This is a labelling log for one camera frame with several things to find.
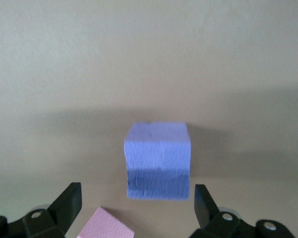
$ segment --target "table surface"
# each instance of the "table surface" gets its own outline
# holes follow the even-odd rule
[[[185,121],[188,201],[127,198],[136,121]],[[298,238],[298,1],[0,1],[0,215],[81,182],[136,238],[186,238],[194,185]]]

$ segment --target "cube top face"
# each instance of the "cube top face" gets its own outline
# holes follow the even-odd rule
[[[188,142],[190,137],[184,122],[137,122],[133,124],[125,142]]]
[[[191,141],[183,122],[138,122],[125,139],[127,170],[190,171]]]

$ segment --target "cube front face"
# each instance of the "cube front face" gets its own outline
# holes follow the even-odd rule
[[[124,150],[129,198],[189,198],[191,143],[185,123],[136,123]]]

